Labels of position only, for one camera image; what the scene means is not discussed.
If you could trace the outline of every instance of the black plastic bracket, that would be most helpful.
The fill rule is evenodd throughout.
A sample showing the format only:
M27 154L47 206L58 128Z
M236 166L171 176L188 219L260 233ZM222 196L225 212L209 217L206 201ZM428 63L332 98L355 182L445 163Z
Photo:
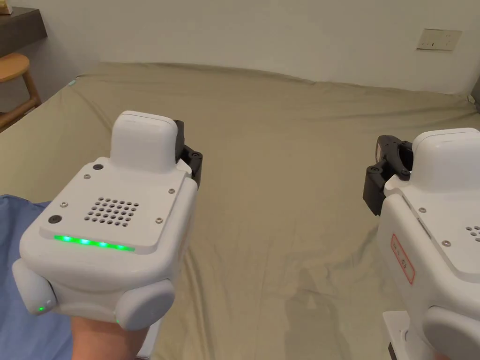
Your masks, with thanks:
M396 354L395 354L395 350L393 350L392 343L388 345L388 353L390 354L390 357L392 358L392 360L396 360Z
M377 163L367 168L363 199L375 215L380 215L385 200L385 183L394 175L410 180L413 166L412 143L391 135L378 137L375 152Z
M177 140L175 142L175 162L183 160L192 169L192 179L195 180L198 187L200 187L200 179L202 177L202 160L204 156L198 151L193 151L185 145L183 121L174 120L177 124Z

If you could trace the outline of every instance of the green led indicator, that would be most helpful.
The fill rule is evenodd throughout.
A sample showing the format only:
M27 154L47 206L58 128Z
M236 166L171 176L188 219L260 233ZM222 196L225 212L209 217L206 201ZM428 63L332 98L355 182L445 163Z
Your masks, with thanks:
M88 239L71 238L70 236L62 236L62 235L55 235L53 238L55 240L60 240L65 242L76 242L77 244L97 246L100 248L110 248L110 249L115 249L120 251L130 251L130 252L135 251L135 248L131 248L124 245L109 244L108 242L99 242L99 241L93 241Z

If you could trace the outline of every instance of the red label sticker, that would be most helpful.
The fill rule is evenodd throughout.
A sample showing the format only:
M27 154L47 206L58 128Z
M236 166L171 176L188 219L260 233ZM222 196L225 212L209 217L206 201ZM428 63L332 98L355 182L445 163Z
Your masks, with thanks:
M393 253L395 254L396 259L398 260L398 263L402 267L402 270L407 277L407 280L410 284L413 284L413 280L415 280L415 269L413 268L412 263L408 259L407 254L405 253L405 250L403 250L402 245L396 238L396 235L392 235L392 241L390 242L390 247L393 250Z

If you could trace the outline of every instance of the bed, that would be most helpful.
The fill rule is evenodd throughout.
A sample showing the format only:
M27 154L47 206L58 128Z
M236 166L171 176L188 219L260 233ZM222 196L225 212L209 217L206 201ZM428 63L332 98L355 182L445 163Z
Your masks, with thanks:
M196 223L153 359L387 359L403 309L362 200L381 134L478 127L464 96L174 64L102 63L0 134L0 189L52 199L124 110L185 122Z

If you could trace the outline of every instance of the electrical outlet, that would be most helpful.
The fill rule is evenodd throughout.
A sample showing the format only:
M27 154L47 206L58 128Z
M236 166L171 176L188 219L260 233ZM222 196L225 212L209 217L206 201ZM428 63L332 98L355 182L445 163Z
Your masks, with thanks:
M461 35L458 30L423 29L417 50L453 51Z

